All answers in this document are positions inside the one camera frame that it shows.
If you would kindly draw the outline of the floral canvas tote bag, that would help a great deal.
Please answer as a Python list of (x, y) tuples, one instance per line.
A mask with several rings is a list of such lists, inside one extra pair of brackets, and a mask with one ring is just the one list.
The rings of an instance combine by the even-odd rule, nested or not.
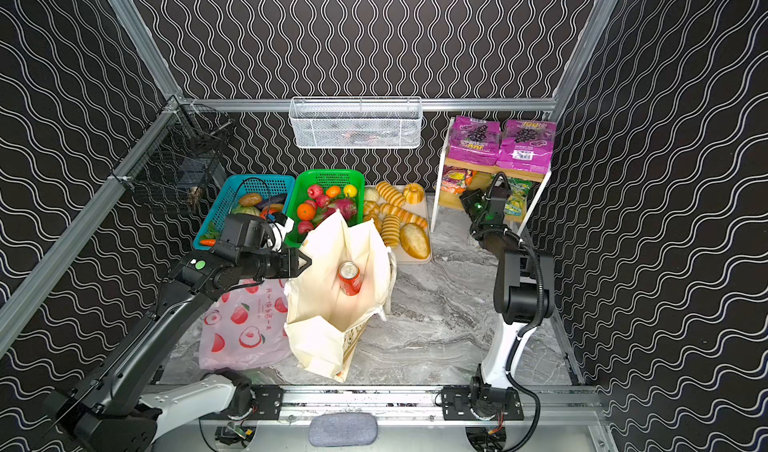
[(349, 226), (340, 212), (310, 231), (298, 250), (311, 265), (284, 288), (290, 349), (303, 370), (343, 382), (370, 319), (390, 313), (394, 252), (373, 222)]

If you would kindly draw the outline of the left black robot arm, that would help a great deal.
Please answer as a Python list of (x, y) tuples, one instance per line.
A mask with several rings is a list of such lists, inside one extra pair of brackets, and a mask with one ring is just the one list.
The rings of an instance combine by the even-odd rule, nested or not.
[(191, 386), (152, 401), (145, 387), (186, 330), (225, 294), (266, 279), (301, 275), (312, 260), (286, 245), (293, 221), (249, 214), (226, 217), (220, 238), (193, 250), (171, 269), (156, 305), (80, 382), (44, 401), (53, 429), (87, 451), (145, 451), (165, 433), (212, 413), (249, 415), (249, 379), (221, 369)]

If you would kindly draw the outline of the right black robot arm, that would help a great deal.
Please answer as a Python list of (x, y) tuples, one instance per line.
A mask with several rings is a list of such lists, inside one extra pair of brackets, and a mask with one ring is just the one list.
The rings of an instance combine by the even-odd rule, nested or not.
[(482, 384), (495, 388), (517, 385), (525, 345), (554, 310), (553, 259), (537, 252), (505, 221), (511, 194), (507, 175), (498, 172), (487, 188), (460, 195), (471, 220), (470, 237), (497, 259), (492, 298), (498, 323), (479, 366)]

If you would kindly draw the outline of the red cola can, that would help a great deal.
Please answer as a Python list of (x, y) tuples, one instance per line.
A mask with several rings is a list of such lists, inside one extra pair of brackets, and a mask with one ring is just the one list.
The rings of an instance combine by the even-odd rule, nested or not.
[(363, 276), (360, 268), (352, 261), (340, 264), (338, 278), (342, 292), (347, 296), (357, 295), (362, 287)]

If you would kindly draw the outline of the orange blackcurrant snack bag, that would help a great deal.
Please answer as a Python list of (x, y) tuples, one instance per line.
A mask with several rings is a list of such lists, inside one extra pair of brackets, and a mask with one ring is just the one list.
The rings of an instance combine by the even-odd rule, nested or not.
[(468, 190), (475, 176), (475, 170), (448, 167), (442, 174), (440, 189), (443, 192), (462, 194)]

